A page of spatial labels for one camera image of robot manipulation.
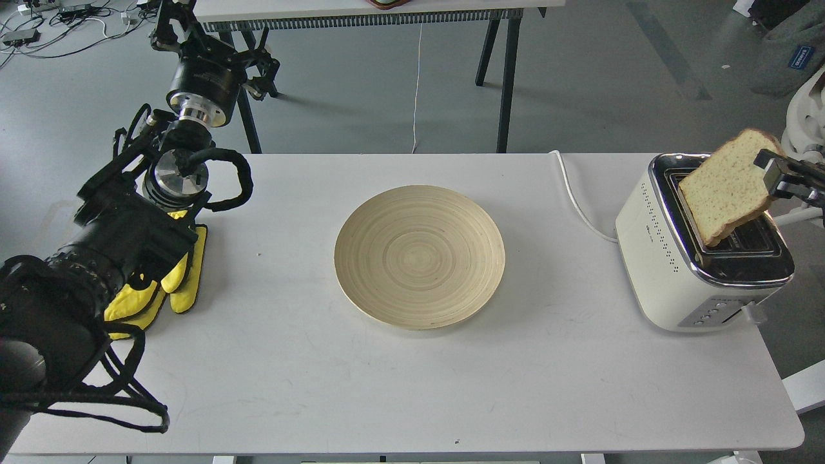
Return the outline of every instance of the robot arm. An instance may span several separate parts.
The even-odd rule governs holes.
[[[765,170],[765,187],[772,196],[796,196],[811,206],[825,208],[825,163],[798,161],[768,149],[760,151],[753,163]]]
[[[140,329],[107,323],[103,311],[125,284],[135,289],[163,278],[197,239],[195,216],[224,211],[252,195],[252,176],[239,153],[216,148],[210,129],[229,123],[241,88],[254,97],[274,92],[278,63],[263,48],[237,52],[206,35],[192,14],[195,1],[163,0],[151,35],[153,48],[176,51],[180,61],[167,95],[170,111],[144,105],[130,130],[115,133],[115,156],[80,189],[74,222],[79,234],[46,260],[9,258],[0,268],[0,461],[31,414],[103,419],[144,432],[165,432],[166,407],[135,379],[144,348]],[[171,21],[180,23],[182,43]],[[257,66],[261,76],[249,79]],[[143,126],[132,139],[136,126]],[[238,170],[241,193],[209,202],[209,161]],[[143,195],[137,192],[143,175]],[[168,211],[186,210],[174,220]],[[121,362],[109,333],[128,333],[132,351]],[[105,386],[83,379],[101,362],[112,376]],[[146,409],[160,425],[127,424],[107,416],[55,410],[55,403],[103,403]]]

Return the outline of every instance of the toaster lever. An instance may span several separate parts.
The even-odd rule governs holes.
[[[765,314],[765,310],[762,309],[754,300],[750,300],[745,306],[742,307],[742,312],[745,313],[745,317],[747,321],[751,324],[762,324],[767,322],[768,316]]]

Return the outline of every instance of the label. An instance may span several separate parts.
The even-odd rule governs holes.
[[[805,65],[811,60],[814,48],[808,45],[800,45],[794,53],[794,58],[790,59],[788,67],[792,69],[805,69]]]

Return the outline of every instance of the yellow cloth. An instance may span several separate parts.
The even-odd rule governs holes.
[[[180,219],[185,211],[169,213],[175,219]],[[170,296],[172,310],[178,314],[191,309],[195,304],[200,285],[200,270],[203,266],[203,254],[206,246],[207,229],[205,225],[197,225],[195,232],[198,239],[192,250],[168,273],[160,283],[151,282],[145,290],[137,291],[128,284],[109,304],[103,313],[107,322],[117,321],[125,324],[137,325],[147,329],[158,317],[160,308]],[[129,337],[127,334],[111,334],[114,340]]]
[[[172,307],[172,310],[178,314],[185,313],[191,309],[195,304],[195,299],[198,297],[198,289],[200,288],[200,270],[203,268],[204,248],[206,246],[206,226],[196,226],[195,232],[198,233],[198,241],[195,242],[195,248],[189,253],[192,259],[188,275],[176,291],[170,292],[169,305]]]

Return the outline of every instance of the power cord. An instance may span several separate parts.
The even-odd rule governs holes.
[[[116,39],[117,38],[117,36],[107,36],[106,35],[106,22],[105,21],[103,21],[102,19],[95,18],[95,17],[90,17],[89,19],[92,20],[92,21],[97,21],[97,22],[99,22],[103,25],[103,36],[104,37],[106,37],[107,39]],[[129,25],[127,24],[126,25],[126,30],[121,32],[121,34],[126,33],[126,31],[128,31],[128,30],[129,30]]]
[[[582,218],[582,221],[584,221],[584,224],[587,226],[588,229],[592,230],[593,233],[595,233],[596,235],[598,235],[602,239],[607,240],[608,242],[618,244],[619,243],[618,239],[614,239],[613,237],[610,237],[609,235],[605,235],[602,232],[600,232],[600,230],[597,229],[596,226],[594,226],[593,223],[590,222],[590,220],[587,218],[587,216],[584,215],[584,211],[582,211],[582,208],[579,207],[578,201],[576,201],[576,197],[573,195],[573,189],[570,188],[570,180],[568,179],[567,169],[564,168],[564,160],[562,159],[562,154],[559,153],[559,151],[556,150],[556,149],[551,151],[549,154],[555,154],[556,159],[559,161],[559,167],[561,168],[561,171],[562,171],[562,178],[564,179],[564,187],[567,189],[568,197],[570,198],[570,202],[573,204],[573,208],[576,209],[576,212],[578,213],[578,217]]]
[[[416,134],[416,113],[418,112],[418,84],[421,82],[421,38],[424,35],[424,23],[421,24],[421,28],[418,29],[418,73],[415,77],[415,100],[413,101],[412,106],[412,151],[410,153],[415,153],[416,148],[418,148],[418,135]]]

